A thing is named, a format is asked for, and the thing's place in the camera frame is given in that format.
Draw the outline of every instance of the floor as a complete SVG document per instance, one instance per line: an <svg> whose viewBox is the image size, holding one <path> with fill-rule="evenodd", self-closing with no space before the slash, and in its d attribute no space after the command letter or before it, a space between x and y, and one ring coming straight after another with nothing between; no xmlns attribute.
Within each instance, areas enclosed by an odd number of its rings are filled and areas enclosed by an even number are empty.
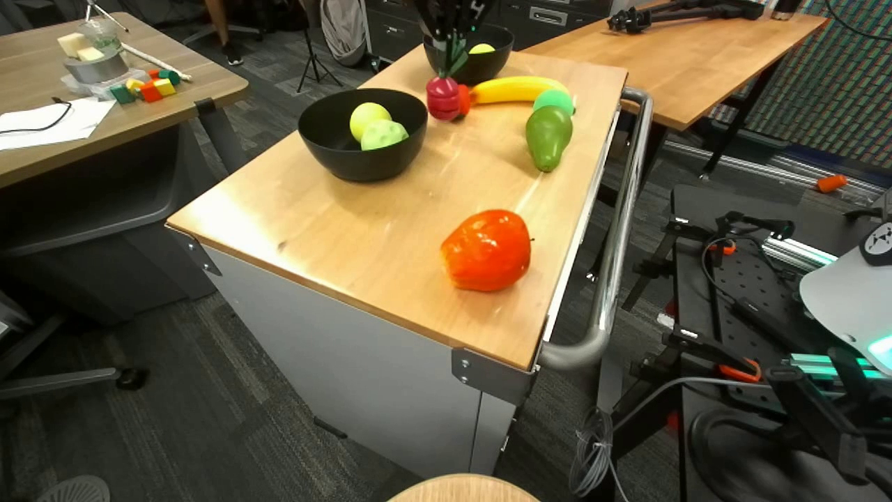
<svg viewBox="0 0 892 502"><path fill-rule="evenodd" d="M169 28L169 33L187 35L190 28ZM197 51L224 60L215 44ZM318 53L341 84L355 87L367 77ZM332 76L307 77L300 87L303 60L307 44L295 31L275 31L261 41L244 38L243 63L233 69L250 80L250 91L228 109L228 118L249 155L290 133L307 102L341 88ZM618 166L621 147L611 155L608 185L615 185ZM697 166L683 155L660 155L636 207L630 263L660 243L671 186L702 185ZM711 186L757 196L777 190L777 182L717 169ZM594 263L608 217L608 208L597 212L580 270ZM636 355L656 350L664 332L656 314L668 299L668 278L651 282L633 309L618 311L615 338ZM587 304L586 286L565 295L558 339L580 335ZM23 374L108 362L143 366L150 378L143 390L84 390L0 406L0 500L33 500L74 475L102 477L118 502L388 500L419 483L413 470L318 430L300 395L221 295L169 304L118 330L74 323ZM594 374L543 371L519 412L497 475L537 500L575 500L569 470L576 431L594 406L594 384ZM671 502L681 490L674 469L674 431L667 427L618 462L618 477L636 502Z"/></svg>

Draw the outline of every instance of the metal frame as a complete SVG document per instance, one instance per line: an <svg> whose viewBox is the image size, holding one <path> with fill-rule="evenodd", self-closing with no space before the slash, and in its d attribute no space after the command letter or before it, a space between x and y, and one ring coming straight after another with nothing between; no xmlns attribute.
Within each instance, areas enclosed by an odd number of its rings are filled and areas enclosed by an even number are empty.
<svg viewBox="0 0 892 502"><path fill-rule="evenodd" d="M558 369L558 371L590 369L605 357L611 342L614 317L618 307L618 282L621 282L621 265L628 251L628 233L633 224L637 186L643 179L643 158L646 158L649 123L651 123L649 95L637 88L625 88L621 98L633 99L642 111L633 130L633 154L625 161L625 179L621 179L618 204L614 212L611 238L608 238L601 268L597 277L598 286L594 299L594 317L580 342L575 346L543 342L540 366L545 369Z"/></svg>

